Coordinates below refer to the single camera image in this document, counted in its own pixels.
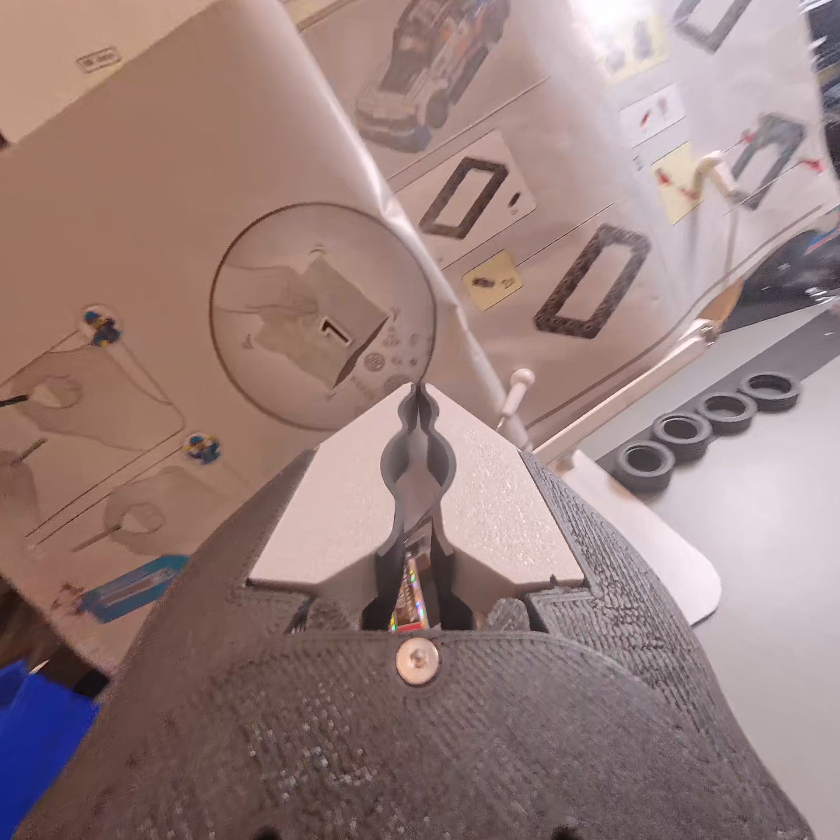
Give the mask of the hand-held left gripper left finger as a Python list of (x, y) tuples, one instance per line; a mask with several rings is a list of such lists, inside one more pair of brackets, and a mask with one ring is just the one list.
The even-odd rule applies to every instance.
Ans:
[(259, 592), (338, 601), (363, 627), (388, 627), (405, 570), (406, 503), (419, 396), (393, 393), (313, 451), (248, 573)]

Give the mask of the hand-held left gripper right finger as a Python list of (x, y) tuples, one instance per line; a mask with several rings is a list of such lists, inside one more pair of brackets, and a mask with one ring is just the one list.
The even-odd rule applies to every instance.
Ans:
[(577, 591), (585, 571), (525, 453), (432, 385), (418, 387), (426, 468), (437, 485), (430, 564), (442, 623), (504, 599)]

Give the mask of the lego instruction booklet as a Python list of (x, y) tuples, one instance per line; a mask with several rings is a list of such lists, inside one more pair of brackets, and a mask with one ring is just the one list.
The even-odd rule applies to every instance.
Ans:
[(306, 448), (541, 445), (838, 209), (798, 2), (2, 2), (2, 578), (107, 675)]

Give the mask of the lego set box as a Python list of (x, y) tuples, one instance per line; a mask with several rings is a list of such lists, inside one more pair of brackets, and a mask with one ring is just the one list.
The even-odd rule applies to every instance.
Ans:
[[(839, 175), (839, 2), (801, 2), (823, 110), (826, 147)], [(729, 332), (830, 301), (839, 287), (838, 209), (777, 248), (743, 283), (721, 326)]]

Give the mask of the holographic sticker sheet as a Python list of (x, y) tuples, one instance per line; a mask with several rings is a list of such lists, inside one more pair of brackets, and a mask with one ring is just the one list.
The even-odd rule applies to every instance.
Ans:
[(418, 538), (406, 548), (400, 591), (390, 619), (389, 630), (404, 634), (430, 627), (424, 580), (431, 574), (427, 538)]

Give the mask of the white book stand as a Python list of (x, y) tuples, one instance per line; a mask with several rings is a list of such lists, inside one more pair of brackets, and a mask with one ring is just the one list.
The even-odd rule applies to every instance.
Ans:
[(519, 288), (476, 316), (499, 377), (535, 382), (519, 415), (542, 460), (603, 515), (696, 624), (718, 607), (711, 562), (584, 456), (581, 445), (714, 343), (734, 220), (719, 199), (688, 199), (694, 165), (677, 173), (689, 211), (672, 225), (650, 175), (627, 149), (545, 145), (518, 160), (536, 206), (502, 236)]

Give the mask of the blue plastic bin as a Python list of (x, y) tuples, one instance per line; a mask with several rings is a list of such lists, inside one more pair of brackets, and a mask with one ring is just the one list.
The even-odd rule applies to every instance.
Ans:
[(2, 668), (2, 839), (64, 769), (98, 712), (93, 700), (30, 672), (24, 660)]

